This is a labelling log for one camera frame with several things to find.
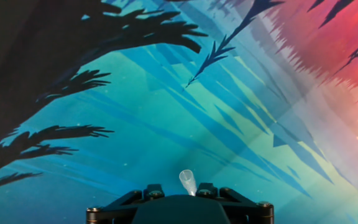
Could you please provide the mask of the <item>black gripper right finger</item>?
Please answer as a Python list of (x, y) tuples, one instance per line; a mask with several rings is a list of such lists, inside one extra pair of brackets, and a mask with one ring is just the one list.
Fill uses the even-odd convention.
[(254, 202), (229, 187), (219, 189), (212, 183), (200, 183), (196, 196), (222, 206), (229, 223), (274, 224), (274, 206), (270, 202)]

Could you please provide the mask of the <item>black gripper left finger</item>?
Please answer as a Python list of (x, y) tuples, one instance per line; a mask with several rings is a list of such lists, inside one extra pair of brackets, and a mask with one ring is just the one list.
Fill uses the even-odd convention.
[(164, 196), (161, 184), (149, 184), (144, 190), (131, 190), (107, 206), (87, 208), (85, 223), (112, 223), (115, 218), (133, 217), (143, 203)]

